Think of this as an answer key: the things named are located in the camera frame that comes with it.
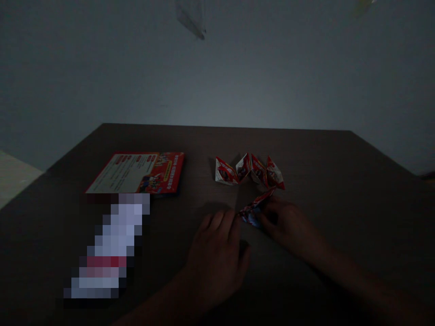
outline paper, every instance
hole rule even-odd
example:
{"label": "paper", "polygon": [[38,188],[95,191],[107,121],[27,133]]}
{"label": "paper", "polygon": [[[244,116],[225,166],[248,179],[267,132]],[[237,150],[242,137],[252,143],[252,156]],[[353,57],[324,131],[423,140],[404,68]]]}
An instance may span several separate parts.
{"label": "paper", "polygon": [[246,223],[249,223],[256,228],[261,228],[261,223],[257,219],[256,214],[260,213],[263,209],[264,205],[268,202],[269,198],[273,195],[274,191],[276,190],[276,187],[273,187],[266,191],[265,193],[258,196],[254,201],[243,208],[239,215],[242,218],[242,220]]}
{"label": "paper", "polygon": [[243,158],[236,164],[234,169],[228,163],[216,157],[216,175],[215,181],[230,186],[240,184],[252,172],[252,179],[265,189],[277,187],[285,190],[282,173],[271,157],[267,157],[267,167],[265,167],[255,155],[246,153]]}

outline right hand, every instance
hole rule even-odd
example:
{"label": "right hand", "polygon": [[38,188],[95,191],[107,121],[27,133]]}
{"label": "right hand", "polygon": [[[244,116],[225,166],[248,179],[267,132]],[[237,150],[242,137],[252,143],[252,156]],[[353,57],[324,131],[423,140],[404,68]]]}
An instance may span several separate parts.
{"label": "right hand", "polygon": [[[276,225],[266,217],[271,213],[278,215]],[[296,205],[272,196],[258,217],[271,238],[296,257],[309,263],[322,257],[327,243]]]}

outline finger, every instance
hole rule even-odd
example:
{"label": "finger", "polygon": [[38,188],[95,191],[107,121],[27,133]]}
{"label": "finger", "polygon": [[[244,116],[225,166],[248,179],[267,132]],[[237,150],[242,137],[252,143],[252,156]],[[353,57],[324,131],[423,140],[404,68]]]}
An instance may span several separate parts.
{"label": "finger", "polygon": [[208,229],[208,226],[210,225],[210,221],[212,219],[212,214],[207,214],[203,221],[201,222],[201,225],[199,226],[198,230],[195,233],[194,239],[197,239],[201,233],[203,233],[206,229]]}
{"label": "finger", "polygon": [[212,214],[207,214],[206,216],[204,216],[203,221],[201,222],[201,225],[199,226],[197,233],[203,232],[206,229],[208,229],[212,216],[213,216]]}
{"label": "finger", "polygon": [[261,225],[263,225],[266,232],[273,238],[276,232],[276,226],[273,225],[263,213],[258,213],[257,217],[260,219]]}
{"label": "finger", "polygon": [[228,242],[231,244],[237,245],[240,241],[240,224],[242,222],[242,218],[240,215],[237,215],[234,218],[234,221],[231,225],[230,232],[228,234]]}
{"label": "finger", "polygon": [[232,221],[234,220],[235,214],[236,212],[233,209],[227,211],[223,216],[222,222],[219,226],[219,232],[222,232],[222,234],[225,236],[226,239],[228,239],[228,234],[230,232]]}
{"label": "finger", "polygon": [[218,229],[222,222],[223,214],[223,211],[219,211],[213,216],[210,226],[208,227],[210,231],[216,231]]}
{"label": "finger", "polygon": [[242,258],[239,259],[239,265],[236,275],[236,288],[239,289],[243,280],[245,279],[246,272],[248,271],[249,261],[251,260],[251,246],[248,246],[243,253]]}
{"label": "finger", "polygon": [[281,202],[272,202],[272,201],[270,201],[270,202],[268,202],[265,206],[264,206],[264,208],[263,208],[263,212],[265,213],[265,214],[268,214],[268,213],[276,213],[276,214],[278,214],[278,211],[283,207],[283,203],[281,203]]}
{"label": "finger", "polygon": [[271,202],[282,202],[282,199],[278,196],[271,196]]}

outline brown table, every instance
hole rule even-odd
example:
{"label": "brown table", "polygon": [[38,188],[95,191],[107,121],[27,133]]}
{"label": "brown table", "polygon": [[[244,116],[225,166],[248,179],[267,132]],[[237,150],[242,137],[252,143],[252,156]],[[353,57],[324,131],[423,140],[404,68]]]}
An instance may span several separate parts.
{"label": "brown table", "polygon": [[[117,150],[185,152],[181,193],[152,202],[141,264],[124,296],[103,311],[64,311],[55,298],[102,220],[79,206],[79,195]],[[279,194],[334,245],[434,303],[433,189],[354,133],[103,124],[0,211],[8,318],[107,323],[145,300],[181,268],[205,213],[240,209],[259,193],[253,182],[231,187],[213,179],[215,156],[234,163],[246,151],[272,157],[287,188]],[[204,323],[349,322],[341,296],[310,267],[250,225],[242,226],[242,238],[252,245],[244,285]]]}

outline hand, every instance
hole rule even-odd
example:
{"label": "hand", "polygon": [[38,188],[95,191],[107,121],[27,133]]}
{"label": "hand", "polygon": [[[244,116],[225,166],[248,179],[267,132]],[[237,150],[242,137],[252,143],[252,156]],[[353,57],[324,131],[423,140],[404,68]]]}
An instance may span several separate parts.
{"label": "hand", "polygon": [[[276,225],[266,217],[273,213],[278,215]],[[271,197],[258,217],[273,240],[309,263],[319,259],[327,247],[323,236],[301,210],[276,196]]]}
{"label": "hand", "polygon": [[197,231],[181,273],[190,282],[196,304],[207,311],[228,299],[241,286],[251,249],[239,258],[240,217],[234,210],[207,215]]}

